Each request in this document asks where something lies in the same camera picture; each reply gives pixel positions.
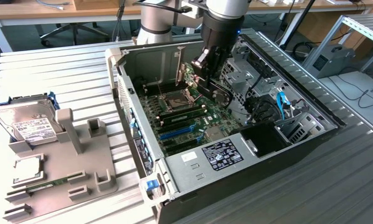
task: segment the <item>ribbed metal surface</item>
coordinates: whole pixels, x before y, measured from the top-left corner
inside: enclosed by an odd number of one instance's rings
[[[131,45],[105,43],[83,47],[26,51],[0,58],[0,97],[22,96],[53,91],[61,108],[71,108],[74,124],[98,117],[106,123],[118,191],[63,210],[37,217],[25,223],[154,223],[151,209],[143,205],[138,175],[126,143],[119,118],[110,95],[103,51]],[[0,126],[0,176],[2,163],[13,153],[5,146],[7,135]],[[0,223],[9,203],[0,196]]]
[[[342,23],[373,40],[373,14],[345,15]]]
[[[178,223],[373,224],[373,131],[290,57],[253,40],[347,126],[294,166]]]

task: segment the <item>chair leg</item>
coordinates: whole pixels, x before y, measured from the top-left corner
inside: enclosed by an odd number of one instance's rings
[[[35,30],[37,30],[38,36],[42,36],[42,35],[43,35],[42,26],[41,26],[39,24],[35,24],[35,25],[34,25],[34,27],[35,27]]]
[[[103,32],[101,32],[99,30],[95,30],[95,29],[93,29],[93,28],[89,28],[89,27],[85,27],[85,26],[81,26],[81,25],[77,25],[77,28],[78,29],[82,29],[82,30],[85,30],[85,31],[87,31],[87,32],[90,32],[90,33],[93,33],[93,34],[97,34],[97,35],[101,35],[101,36],[103,36],[103,37],[109,37],[107,36],[107,34],[105,34]]]
[[[77,25],[71,25],[73,31],[73,45],[77,45]]]
[[[39,37],[39,39],[43,40],[43,39],[46,39],[46,38],[54,36],[55,34],[62,33],[62,32],[66,31],[67,29],[70,29],[70,24],[67,24],[67,25],[65,25],[65,26],[62,26],[62,27],[54,29],[54,30],[50,31],[47,34],[42,35],[42,36]]]

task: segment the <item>blue pcie slot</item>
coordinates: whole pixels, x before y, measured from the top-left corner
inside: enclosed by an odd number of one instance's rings
[[[190,133],[190,132],[193,132],[194,126],[195,126],[195,124],[190,125],[189,127],[182,128],[182,129],[178,129],[174,132],[170,132],[167,134],[162,134],[158,137],[158,139],[165,140],[165,139],[173,138],[173,137],[175,137],[181,134]]]

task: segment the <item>motherboard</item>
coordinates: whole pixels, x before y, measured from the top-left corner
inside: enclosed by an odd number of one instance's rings
[[[242,126],[193,86],[169,92],[158,86],[158,92],[139,96],[139,102],[166,156],[226,137]]]

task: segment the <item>warning label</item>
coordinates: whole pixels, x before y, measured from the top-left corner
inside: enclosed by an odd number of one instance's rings
[[[229,139],[203,147],[202,151],[214,171],[218,171],[242,161],[242,156]]]
[[[43,140],[55,136],[47,118],[13,123],[13,126],[26,142]]]

